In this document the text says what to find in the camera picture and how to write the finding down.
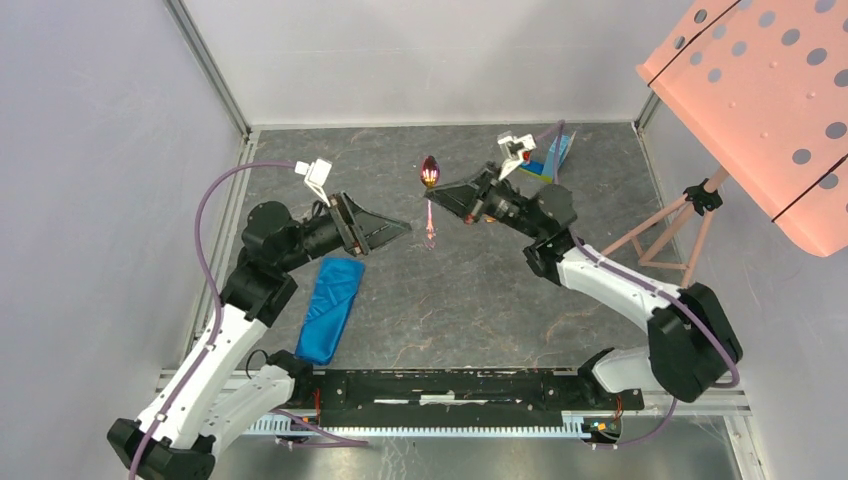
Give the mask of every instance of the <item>gray wall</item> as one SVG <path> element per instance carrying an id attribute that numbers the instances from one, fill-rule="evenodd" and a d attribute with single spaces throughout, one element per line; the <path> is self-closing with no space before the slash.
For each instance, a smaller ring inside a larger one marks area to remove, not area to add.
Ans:
<path id="1" fill-rule="evenodd" d="M 691 0 L 186 0 L 255 124 L 630 120 Z"/>
<path id="2" fill-rule="evenodd" d="M 712 174 L 718 163 L 662 106 L 646 145 L 666 202 Z M 719 295 L 745 351 L 740 364 L 774 478 L 842 478 L 848 429 L 848 250 L 808 255 L 729 180 L 696 280 Z M 679 236 L 691 252 L 691 224 Z"/>
<path id="3" fill-rule="evenodd" d="M 179 357 L 194 208 L 240 139 L 160 1 L 0 24 L 0 478 L 125 478 L 106 431 Z"/>

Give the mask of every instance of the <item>blue pouch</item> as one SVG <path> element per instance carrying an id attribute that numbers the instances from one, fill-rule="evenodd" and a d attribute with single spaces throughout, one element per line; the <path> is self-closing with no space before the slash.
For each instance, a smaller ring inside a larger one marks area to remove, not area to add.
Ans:
<path id="1" fill-rule="evenodd" d="M 330 363 L 342 338 L 363 273 L 365 265 L 362 262 L 346 258 L 324 259 L 300 329 L 295 356 L 315 365 Z"/>

